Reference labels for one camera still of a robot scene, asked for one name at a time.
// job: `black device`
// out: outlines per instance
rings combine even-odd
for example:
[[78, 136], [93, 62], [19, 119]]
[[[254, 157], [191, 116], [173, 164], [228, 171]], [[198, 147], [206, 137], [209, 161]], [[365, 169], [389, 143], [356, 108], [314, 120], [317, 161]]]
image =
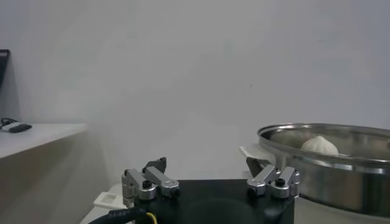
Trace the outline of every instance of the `black device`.
[[299, 172], [247, 161], [248, 180], [173, 180], [166, 158], [122, 174], [123, 203], [93, 224], [293, 224]]
[[5, 75], [5, 70], [7, 69], [10, 54], [11, 52], [9, 50], [0, 49], [0, 87]]
[[[161, 224], [293, 224], [294, 197], [271, 194], [253, 198], [247, 180], [179, 180], [180, 197], [157, 194], [151, 201], [136, 198], [135, 207], [153, 212]], [[148, 217], [136, 224], [151, 224]]]

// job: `metal clamp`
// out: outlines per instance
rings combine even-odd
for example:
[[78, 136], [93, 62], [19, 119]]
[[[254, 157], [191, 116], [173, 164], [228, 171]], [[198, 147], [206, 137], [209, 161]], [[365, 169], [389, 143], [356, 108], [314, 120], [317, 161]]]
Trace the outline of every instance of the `metal clamp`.
[[177, 198], [180, 196], [179, 182], [168, 178], [154, 166], [146, 168], [145, 178], [159, 186], [164, 197]]
[[146, 180], [136, 169], [126, 170], [122, 176], [123, 197], [138, 196], [140, 200], [151, 200], [156, 197], [156, 185]]
[[300, 173], [293, 167], [286, 167], [279, 178], [271, 183], [271, 194], [275, 198], [298, 196]]
[[266, 192], [266, 185], [274, 181], [280, 171], [273, 165], [267, 165], [256, 177], [248, 179], [248, 194], [251, 197], [259, 197]]

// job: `white countertop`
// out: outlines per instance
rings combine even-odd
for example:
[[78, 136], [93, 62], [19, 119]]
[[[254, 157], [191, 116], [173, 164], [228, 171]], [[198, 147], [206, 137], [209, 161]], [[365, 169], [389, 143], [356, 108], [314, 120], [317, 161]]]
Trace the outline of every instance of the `white countertop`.
[[85, 124], [31, 124], [21, 133], [0, 132], [0, 158], [47, 144], [87, 129]]

